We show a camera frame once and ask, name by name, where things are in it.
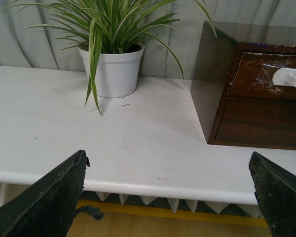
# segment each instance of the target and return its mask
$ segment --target white table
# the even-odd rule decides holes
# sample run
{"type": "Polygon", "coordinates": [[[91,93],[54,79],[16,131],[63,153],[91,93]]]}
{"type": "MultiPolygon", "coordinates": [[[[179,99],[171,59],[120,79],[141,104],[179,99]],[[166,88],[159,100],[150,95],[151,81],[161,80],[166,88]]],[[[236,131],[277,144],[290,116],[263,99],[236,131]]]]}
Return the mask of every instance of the white table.
{"type": "Polygon", "coordinates": [[[296,175],[296,151],[207,145],[180,79],[139,78],[85,109],[85,73],[0,66],[0,182],[30,185],[82,149],[85,190],[256,205],[253,151],[296,175]]]}

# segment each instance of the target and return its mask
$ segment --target wall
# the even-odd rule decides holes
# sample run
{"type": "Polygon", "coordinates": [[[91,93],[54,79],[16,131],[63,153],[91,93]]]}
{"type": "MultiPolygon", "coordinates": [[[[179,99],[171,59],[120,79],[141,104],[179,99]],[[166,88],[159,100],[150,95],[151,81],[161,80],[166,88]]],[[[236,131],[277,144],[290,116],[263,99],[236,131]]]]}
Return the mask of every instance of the wall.
{"type": "MultiPolygon", "coordinates": [[[[20,0],[38,2],[39,0],[20,0]]],[[[0,0],[0,8],[8,0],[0,0]]],[[[207,0],[210,14],[215,21],[296,26],[296,0],[207,0]]],[[[54,38],[58,31],[39,32],[26,27],[50,23],[45,11],[36,7],[24,9],[15,14],[16,9],[0,12],[0,64],[20,67],[48,68],[84,71],[77,50],[62,50],[67,43],[54,38]]],[[[197,49],[205,16],[193,0],[178,0],[163,8],[164,12],[177,12],[181,22],[174,25],[185,34],[169,29],[160,31],[160,37],[168,42],[181,61],[185,78],[191,79],[197,49]]],[[[181,78],[180,70],[167,51],[156,42],[147,41],[141,67],[141,75],[153,77],[181,78]]]]}

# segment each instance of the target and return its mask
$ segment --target wooden box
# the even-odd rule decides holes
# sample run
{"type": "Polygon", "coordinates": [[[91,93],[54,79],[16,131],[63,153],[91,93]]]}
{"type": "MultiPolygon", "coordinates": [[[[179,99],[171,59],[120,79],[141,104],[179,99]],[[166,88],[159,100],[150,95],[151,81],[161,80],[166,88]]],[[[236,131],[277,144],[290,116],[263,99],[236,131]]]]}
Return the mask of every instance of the wooden box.
{"type": "Polygon", "coordinates": [[[204,23],[191,95],[208,144],[296,150],[296,28],[204,23]]]}

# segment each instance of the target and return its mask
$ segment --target brown wood panel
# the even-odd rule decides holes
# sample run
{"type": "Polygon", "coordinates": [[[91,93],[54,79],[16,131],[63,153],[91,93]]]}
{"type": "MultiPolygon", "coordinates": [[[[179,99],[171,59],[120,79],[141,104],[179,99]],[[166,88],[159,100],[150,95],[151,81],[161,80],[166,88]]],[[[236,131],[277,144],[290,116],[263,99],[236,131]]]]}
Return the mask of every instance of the brown wood panel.
{"type": "Polygon", "coordinates": [[[296,88],[272,83],[280,67],[296,68],[296,55],[244,52],[230,97],[296,100],[296,88]]]}
{"type": "Polygon", "coordinates": [[[209,143],[296,150],[296,101],[228,98],[209,143]]]}
{"type": "Polygon", "coordinates": [[[74,219],[67,237],[271,237],[267,227],[104,212],[96,221],[85,213],[74,219]]]}

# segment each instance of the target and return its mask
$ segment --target drawer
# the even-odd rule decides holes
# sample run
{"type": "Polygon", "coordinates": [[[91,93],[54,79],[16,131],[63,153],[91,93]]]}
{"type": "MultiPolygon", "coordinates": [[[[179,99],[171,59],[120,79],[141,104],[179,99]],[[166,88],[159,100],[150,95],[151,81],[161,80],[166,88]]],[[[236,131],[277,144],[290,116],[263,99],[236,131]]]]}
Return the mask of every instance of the drawer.
{"type": "Polygon", "coordinates": [[[280,67],[296,68],[296,55],[243,52],[229,97],[296,100],[296,88],[272,83],[280,67]]]}
{"type": "Polygon", "coordinates": [[[296,149],[296,101],[228,98],[213,144],[296,149]]]}

